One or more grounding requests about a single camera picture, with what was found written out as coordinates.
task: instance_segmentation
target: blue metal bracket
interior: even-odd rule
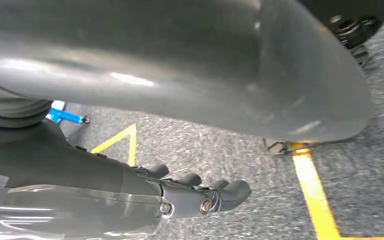
[[[73,113],[51,108],[49,111],[50,119],[59,124],[62,120],[66,120],[75,124],[88,124],[89,118],[86,116],[77,116]]]

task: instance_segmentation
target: yellow tape line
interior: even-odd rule
[[[128,148],[128,165],[133,167],[135,165],[135,158],[136,158],[136,124],[132,124],[128,128],[124,129],[123,131],[117,133],[115,136],[104,141],[99,146],[92,149],[92,151],[90,152],[93,154],[100,153],[103,150],[112,146],[113,144],[117,143],[118,141],[126,138],[127,136],[130,137],[129,148]]]
[[[300,143],[291,145],[292,148],[302,146]],[[292,153],[292,158],[318,240],[384,240],[384,236],[341,237],[310,150],[296,150]]]

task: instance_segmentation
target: transparent plastic wrap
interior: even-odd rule
[[[161,220],[159,196],[56,185],[6,188],[0,176],[0,240],[141,240]]]

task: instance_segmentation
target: black wheel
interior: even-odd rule
[[[384,24],[384,0],[299,0],[342,44],[353,49]]]
[[[83,116],[83,123],[84,124],[89,124],[89,123],[91,123],[91,119],[89,117],[87,117],[87,116]]]

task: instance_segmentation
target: gray carpet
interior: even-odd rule
[[[384,28],[369,43],[366,66],[374,103],[370,126],[355,141],[312,151],[342,236],[384,236]],[[313,225],[291,156],[273,157],[260,137],[116,109],[69,104],[88,115],[90,125],[64,122],[69,142],[92,149],[137,124],[138,165],[165,163],[171,176],[195,172],[205,184],[219,178],[244,179],[251,198],[232,212],[164,221],[154,240],[311,240]],[[128,160],[128,140],[103,151]]]

